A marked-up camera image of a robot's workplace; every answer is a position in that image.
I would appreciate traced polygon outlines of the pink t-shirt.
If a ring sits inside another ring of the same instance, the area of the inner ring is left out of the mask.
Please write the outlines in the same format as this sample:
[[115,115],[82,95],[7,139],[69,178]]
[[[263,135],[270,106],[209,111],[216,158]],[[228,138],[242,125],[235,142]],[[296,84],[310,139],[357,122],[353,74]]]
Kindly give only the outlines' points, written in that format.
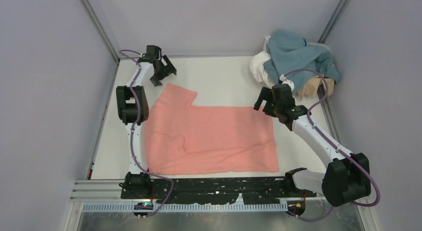
[[196,92],[169,83],[150,109],[144,124],[150,172],[278,172],[269,116],[251,107],[195,106],[196,97]]

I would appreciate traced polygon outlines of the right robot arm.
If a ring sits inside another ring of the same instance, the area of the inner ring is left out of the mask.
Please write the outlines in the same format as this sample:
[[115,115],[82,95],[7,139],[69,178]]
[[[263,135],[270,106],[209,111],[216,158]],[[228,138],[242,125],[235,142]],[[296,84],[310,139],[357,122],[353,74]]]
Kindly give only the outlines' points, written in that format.
[[355,202],[371,194],[369,160],[363,153],[353,153],[324,131],[303,105],[296,105],[287,84],[263,87],[253,107],[275,117],[299,136],[326,168],[323,173],[297,168],[285,173],[289,188],[307,190],[325,196],[334,207]]

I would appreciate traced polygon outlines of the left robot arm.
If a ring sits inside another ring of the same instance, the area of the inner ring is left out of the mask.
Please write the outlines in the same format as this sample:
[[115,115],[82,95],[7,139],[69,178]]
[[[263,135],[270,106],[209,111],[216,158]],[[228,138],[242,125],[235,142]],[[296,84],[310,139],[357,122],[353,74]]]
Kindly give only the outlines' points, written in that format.
[[153,174],[146,164],[146,152],[141,145],[142,124],[149,118],[143,82],[149,80],[158,87],[161,81],[177,70],[159,46],[148,45],[144,53],[136,52],[136,57],[130,56],[132,50],[122,49],[119,53],[135,64],[133,75],[129,81],[115,90],[118,118],[125,125],[129,142],[129,170],[124,181],[119,184],[123,199],[155,199],[159,188],[163,188],[166,196],[171,197],[174,190],[174,180]]

